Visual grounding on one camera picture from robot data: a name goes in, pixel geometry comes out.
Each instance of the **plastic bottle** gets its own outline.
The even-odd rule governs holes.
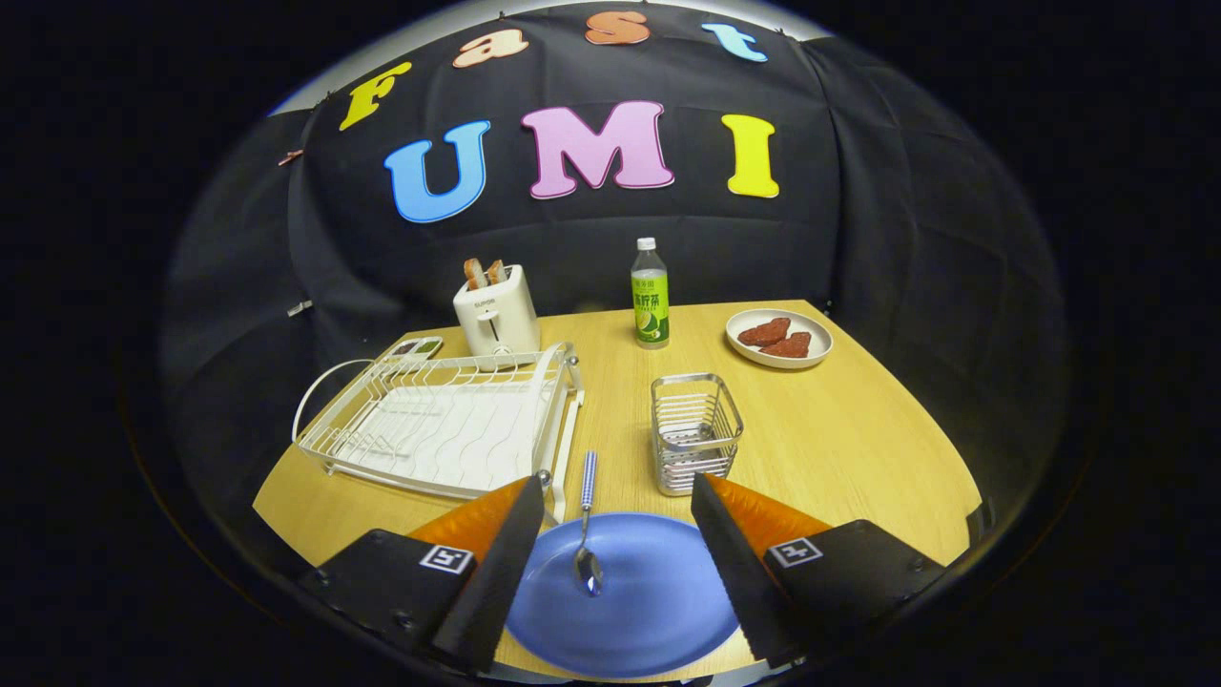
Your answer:
[[[657,240],[637,238],[631,264],[631,299],[636,315],[636,343],[641,349],[664,349],[670,342],[670,287]]]

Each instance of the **pink letter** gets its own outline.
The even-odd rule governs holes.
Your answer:
[[[665,168],[657,135],[657,117],[665,111],[661,103],[628,100],[610,110],[601,133],[593,131],[568,107],[535,110],[521,117],[532,128],[538,148],[538,182],[530,194],[540,200],[576,190],[576,181],[564,173],[564,156],[581,173],[585,183],[601,188],[615,153],[619,173],[614,182],[624,188],[657,188],[674,182]]]

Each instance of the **wooden table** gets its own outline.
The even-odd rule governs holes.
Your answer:
[[[805,371],[773,370],[739,356],[725,321],[763,306],[822,322],[835,339],[830,355]],[[600,456],[597,513],[652,513],[695,522],[690,498],[665,497],[654,483],[650,383],[713,372],[725,381],[745,426],[730,472],[734,482],[832,526],[868,519],[941,565],[966,550],[966,517],[980,503],[971,473],[919,403],[835,322],[805,300],[679,305],[670,308],[670,317],[673,338],[659,351],[635,345],[630,310],[540,317],[545,348],[556,340],[574,343],[586,390],[564,480],[568,520],[579,514],[571,504],[580,499],[581,458],[593,449]],[[424,334],[444,337],[437,358],[470,355],[457,326],[403,338]],[[459,503],[327,476],[289,445],[254,509],[306,561],[321,565],[371,528],[407,533]],[[582,677],[546,664],[508,632],[496,660]],[[698,661],[632,682],[687,680],[755,663],[739,628]]]

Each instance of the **wire basket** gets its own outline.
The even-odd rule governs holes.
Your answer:
[[[305,401],[328,375],[371,362],[304,433]],[[327,473],[475,499],[547,470],[557,521],[564,471],[585,392],[571,343],[543,353],[420,361],[349,361],[305,392],[293,442]]]
[[[742,417],[725,382],[712,373],[653,381],[653,456],[657,487],[691,493],[696,473],[728,477],[742,436]]]

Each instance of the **white dish rack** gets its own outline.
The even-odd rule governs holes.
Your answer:
[[[372,364],[298,436],[305,401],[331,373]],[[540,470],[552,475],[552,523],[585,388],[571,343],[535,354],[436,361],[383,356],[322,373],[293,420],[293,442],[327,475],[475,499]]]

